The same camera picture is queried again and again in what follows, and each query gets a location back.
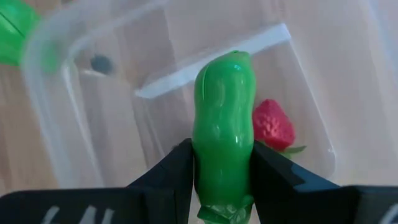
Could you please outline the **clear plastic tupperware container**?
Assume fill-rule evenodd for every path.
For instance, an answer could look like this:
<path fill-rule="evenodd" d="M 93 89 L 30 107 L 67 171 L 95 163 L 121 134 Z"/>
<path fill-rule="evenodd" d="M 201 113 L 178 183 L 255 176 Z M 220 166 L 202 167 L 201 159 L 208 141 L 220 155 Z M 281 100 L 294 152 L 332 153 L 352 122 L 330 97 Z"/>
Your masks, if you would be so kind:
<path fill-rule="evenodd" d="M 398 185 L 398 0 L 59 0 L 22 71 L 61 188 L 119 187 L 192 134 L 210 60 L 252 55 L 293 156 L 340 185 Z M 114 70 L 90 65 L 105 55 Z"/>

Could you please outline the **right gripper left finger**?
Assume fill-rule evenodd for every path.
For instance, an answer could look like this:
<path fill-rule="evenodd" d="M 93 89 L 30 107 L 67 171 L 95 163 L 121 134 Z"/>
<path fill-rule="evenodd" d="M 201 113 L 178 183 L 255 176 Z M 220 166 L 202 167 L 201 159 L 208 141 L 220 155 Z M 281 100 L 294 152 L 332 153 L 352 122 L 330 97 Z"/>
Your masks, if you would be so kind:
<path fill-rule="evenodd" d="M 0 224 L 187 224 L 193 149 L 183 140 L 126 187 L 25 190 L 0 197 Z"/>

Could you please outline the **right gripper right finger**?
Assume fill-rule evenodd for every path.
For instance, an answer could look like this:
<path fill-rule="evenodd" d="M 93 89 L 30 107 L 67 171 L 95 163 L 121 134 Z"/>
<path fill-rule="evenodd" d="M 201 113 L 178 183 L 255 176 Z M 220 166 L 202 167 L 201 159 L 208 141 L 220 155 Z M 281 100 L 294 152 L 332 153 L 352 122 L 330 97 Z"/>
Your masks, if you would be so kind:
<path fill-rule="evenodd" d="M 339 186 L 258 141 L 250 181 L 263 224 L 398 224 L 398 187 Z"/>

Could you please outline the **green toy pear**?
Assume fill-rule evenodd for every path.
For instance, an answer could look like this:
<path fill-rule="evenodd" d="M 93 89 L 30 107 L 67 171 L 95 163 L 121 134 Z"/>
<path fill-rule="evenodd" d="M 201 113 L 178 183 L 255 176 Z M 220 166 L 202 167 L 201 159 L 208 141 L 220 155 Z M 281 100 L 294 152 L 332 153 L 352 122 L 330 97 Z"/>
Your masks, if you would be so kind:
<path fill-rule="evenodd" d="M 0 64 L 19 66 L 40 16 L 23 0 L 0 0 Z"/>

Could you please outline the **red toy strawberry green leaves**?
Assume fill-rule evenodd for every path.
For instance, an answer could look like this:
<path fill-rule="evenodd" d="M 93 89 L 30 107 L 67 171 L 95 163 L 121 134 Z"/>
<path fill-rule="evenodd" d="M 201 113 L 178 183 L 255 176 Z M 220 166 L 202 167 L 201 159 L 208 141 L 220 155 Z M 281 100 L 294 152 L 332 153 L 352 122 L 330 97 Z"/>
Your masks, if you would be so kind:
<path fill-rule="evenodd" d="M 262 101 L 252 113 L 252 123 L 254 139 L 285 157 L 307 148 L 293 146 L 296 137 L 293 123 L 276 100 Z"/>

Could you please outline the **small dark toy berry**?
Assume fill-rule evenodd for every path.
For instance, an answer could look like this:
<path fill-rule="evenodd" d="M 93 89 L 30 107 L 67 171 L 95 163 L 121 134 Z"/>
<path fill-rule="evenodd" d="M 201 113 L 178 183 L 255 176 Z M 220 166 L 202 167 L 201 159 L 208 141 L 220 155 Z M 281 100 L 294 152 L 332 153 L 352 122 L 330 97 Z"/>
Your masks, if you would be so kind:
<path fill-rule="evenodd" d="M 90 59 L 90 65 L 94 71 L 105 75 L 111 74 L 114 70 L 112 61 L 105 55 L 94 55 Z"/>

